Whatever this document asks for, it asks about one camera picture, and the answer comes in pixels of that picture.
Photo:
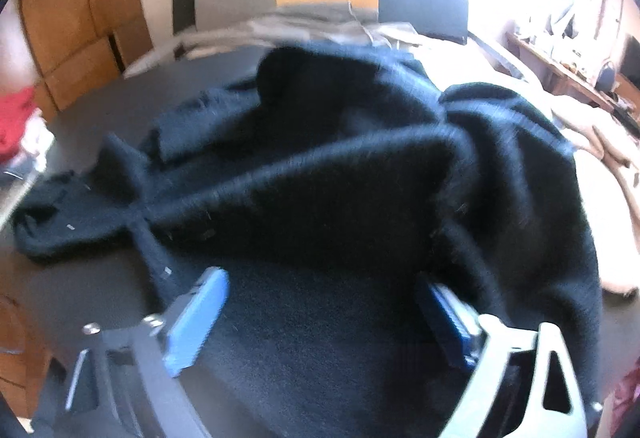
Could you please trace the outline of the red knit sweater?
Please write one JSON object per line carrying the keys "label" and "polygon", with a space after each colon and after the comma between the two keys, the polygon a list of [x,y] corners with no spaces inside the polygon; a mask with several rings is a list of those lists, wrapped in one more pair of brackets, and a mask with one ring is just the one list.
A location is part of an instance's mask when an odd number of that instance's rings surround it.
{"label": "red knit sweater", "polygon": [[5,163],[20,152],[27,122],[39,111],[35,88],[26,87],[0,99],[0,162]]}

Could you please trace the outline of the beige garment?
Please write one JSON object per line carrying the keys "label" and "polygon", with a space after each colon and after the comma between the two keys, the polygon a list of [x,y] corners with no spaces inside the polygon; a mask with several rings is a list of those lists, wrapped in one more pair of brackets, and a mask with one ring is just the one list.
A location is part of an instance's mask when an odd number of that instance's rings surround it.
{"label": "beige garment", "polygon": [[412,52],[436,86],[487,82],[532,102],[575,149],[582,206],[596,244],[605,291],[639,293],[639,148],[611,114],[542,88],[525,64],[498,45],[471,37],[465,45],[420,35]]}

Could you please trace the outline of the wooden wardrobe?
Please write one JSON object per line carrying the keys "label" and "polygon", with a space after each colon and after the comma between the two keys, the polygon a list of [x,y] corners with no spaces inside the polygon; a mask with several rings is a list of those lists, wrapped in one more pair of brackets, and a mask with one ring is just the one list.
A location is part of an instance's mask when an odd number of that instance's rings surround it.
{"label": "wooden wardrobe", "polygon": [[17,0],[47,118],[124,75],[152,47],[141,0]]}

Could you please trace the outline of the grey hoodie on chair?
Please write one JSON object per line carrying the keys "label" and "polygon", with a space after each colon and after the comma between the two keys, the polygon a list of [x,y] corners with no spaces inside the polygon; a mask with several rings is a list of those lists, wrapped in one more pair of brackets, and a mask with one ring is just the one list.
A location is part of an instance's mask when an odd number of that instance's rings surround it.
{"label": "grey hoodie on chair", "polygon": [[224,28],[183,33],[186,50],[274,47],[305,42],[409,49],[425,37],[408,22],[381,22],[378,12],[351,2],[284,5]]}

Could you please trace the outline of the black knit sweater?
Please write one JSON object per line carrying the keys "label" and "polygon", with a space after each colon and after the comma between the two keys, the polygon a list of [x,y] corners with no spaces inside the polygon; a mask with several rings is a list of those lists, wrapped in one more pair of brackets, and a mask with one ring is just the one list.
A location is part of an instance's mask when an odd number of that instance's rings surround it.
{"label": "black knit sweater", "polygon": [[[63,437],[583,437],[602,307],[574,150],[510,89],[437,89],[406,52],[329,44],[130,80],[65,114],[93,166],[12,219],[54,362],[36,432]],[[163,314],[209,267],[229,295],[170,377]],[[478,313],[450,368],[419,276]]]}

